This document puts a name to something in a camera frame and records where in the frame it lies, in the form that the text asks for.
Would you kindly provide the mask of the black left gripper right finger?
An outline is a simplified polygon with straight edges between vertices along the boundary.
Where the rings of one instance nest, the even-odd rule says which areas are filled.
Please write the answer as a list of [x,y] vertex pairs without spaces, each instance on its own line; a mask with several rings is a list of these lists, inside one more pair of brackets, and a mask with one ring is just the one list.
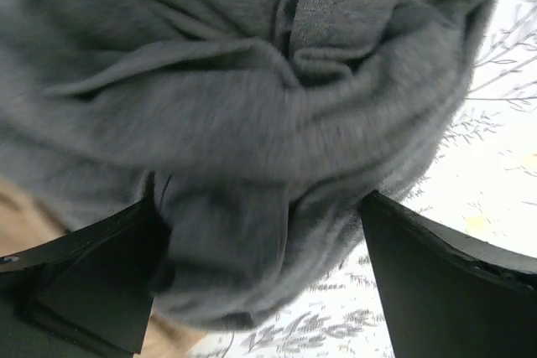
[[395,356],[535,358],[535,258],[378,192],[359,212]]

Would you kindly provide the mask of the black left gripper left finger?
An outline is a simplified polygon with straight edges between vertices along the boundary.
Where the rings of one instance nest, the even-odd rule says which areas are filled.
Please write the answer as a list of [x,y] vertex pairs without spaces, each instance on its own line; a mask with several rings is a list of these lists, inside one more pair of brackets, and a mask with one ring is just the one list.
[[1,259],[3,358],[133,357],[169,232],[152,201]]

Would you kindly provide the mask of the grey fleece cloth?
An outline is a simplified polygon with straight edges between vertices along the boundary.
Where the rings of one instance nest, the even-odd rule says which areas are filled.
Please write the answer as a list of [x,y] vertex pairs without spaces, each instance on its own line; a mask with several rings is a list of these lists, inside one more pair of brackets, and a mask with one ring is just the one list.
[[496,0],[1,0],[1,175],[79,229],[152,198],[156,309],[258,327],[402,199]]

